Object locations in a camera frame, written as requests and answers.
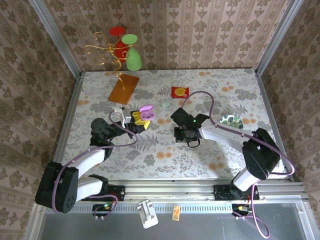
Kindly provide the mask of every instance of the table surface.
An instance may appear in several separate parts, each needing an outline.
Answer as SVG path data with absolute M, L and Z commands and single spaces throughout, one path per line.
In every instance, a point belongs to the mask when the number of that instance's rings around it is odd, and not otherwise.
M 112 155 L 87 174 L 97 174 L 109 179 L 141 178 L 232 178 L 245 167 L 242 153 L 212 140 L 202 140 L 199 147 L 189 148 L 186 143 L 176 143 L 171 114 L 183 99 L 171 99 L 171 86 L 189 87 L 190 93 L 208 91 L 214 97 L 212 117 L 219 120 L 226 114 L 239 116 L 244 129 L 266 129 L 272 137 L 266 107 L 257 79 L 252 69 L 191 69 L 128 71 L 140 78 L 128 105 L 108 101 L 117 82 L 112 72 L 86 72 L 67 141 L 63 163 L 85 151 L 91 138 L 91 122 L 103 118 L 107 122 L 110 111 L 125 107 L 131 111 L 152 104 L 156 114 L 149 128 L 139 134 L 135 145 L 115 148 Z M 160 102 L 171 100 L 168 108 Z M 205 94 L 193 95 L 184 109 L 194 117 L 209 113 L 210 98 Z M 116 137 L 115 145 L 132 142 L 129 136 Z M 283 172 L 280 162 L 274 171 Z

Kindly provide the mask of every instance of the patterned wallpaper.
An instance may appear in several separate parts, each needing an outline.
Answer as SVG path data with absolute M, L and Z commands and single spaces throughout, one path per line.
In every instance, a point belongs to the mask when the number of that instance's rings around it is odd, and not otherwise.
M 320 226 L 320 1 L 305 0 L 262 75 L 286 152 Z
M 0 1 L 0 239 L 23 238 L 75 79 L 24 0 Z
M 53 19 L 82 72 L 96 65 L 82 47 L 123 26 L 136 34 L 143 69 L 253 68 L 289 0 L 47 0 Z

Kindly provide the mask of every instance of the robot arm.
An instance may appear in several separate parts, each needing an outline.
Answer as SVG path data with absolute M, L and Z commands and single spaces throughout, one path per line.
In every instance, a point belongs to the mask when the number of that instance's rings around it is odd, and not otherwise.
M 117 122 L 134 134 L 140 134 L 148 128 L 150 121 L 142 121 L 139 111 L 127 109 L 115 109 L 120 115 L 121 121 Z M 113 146 L 113 138 L 127 132 L 114 124 L 108 124 L 103 118 L 96 118 L 91 123 L 91 140 L 87 154 L 68 166 L 61 175 L 56 195 L 55 207 L 59 212 L 69 212 L 73 205 L 92 195 L 106 195 L 115 189 L 109 186 L 108 179 L 98 175 L 90 175 L 80 179 L 89 169 L 105 161 L 112 153 L 113 148 L 97 149 L 96 147 Z M 35 195 L 35 202 L 48 208 L 52 208 L 52 197 L 55 181 L 63 168 L 61 163 L 50 162 L 44 170 L 40 185 Z
M 200 139 L 210 139 L 231 146 L 243 154 L 246 167 L 229 184 L 230 194 L 236 199 L 241 198 L 245 191 L 258 180 L 267 179 L 280 160 L 277 153 L 244 135 L 254 136 L 277 148 L 268 132 L 262 128 L 256 131 L 237 129 L 238 132 L 243 133 L 239 135 L 232 132 L 234 127 L 222 123 L 213 125 L 209 116 L 198 114 L 193 117 L 181 107 L 172 114 L 171 119 L 178 125 L 174 128 L 177 143 L 187 143 L 189 147 L 195 148 L 200 145 Z M 191 146 L 192 142 L 197 142 L 197 145 Z

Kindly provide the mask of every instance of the green cup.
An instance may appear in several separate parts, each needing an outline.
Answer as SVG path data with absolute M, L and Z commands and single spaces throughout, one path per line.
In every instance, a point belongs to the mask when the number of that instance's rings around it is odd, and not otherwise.
M 138 37 L 134 34 L 124 35 L 121 39 L 121 41 L 127 45 L 132 45 L 132 44 L 136 43 L 137 40 L 138 40 Z M 125 57 L 126 57 L 126 60 L 125 60 L 126 67 L 130 71 L 137 71 L 142 68 L 141 57 L 140 57 L 139 53 L 137 52 L 137 50 L 135 50 L 133 47 L 130 47 L 130 49 L 126 53 Z

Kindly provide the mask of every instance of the red package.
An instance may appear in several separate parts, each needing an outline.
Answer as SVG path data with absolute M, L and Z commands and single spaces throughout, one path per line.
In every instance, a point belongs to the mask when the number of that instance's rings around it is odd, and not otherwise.
M 172 86 L 171 87 L 171 97 L 172 98 L 186 99 L 188 96 L 189 96 L 189 88 L 188 87 L 179 87 L 179 86 Z

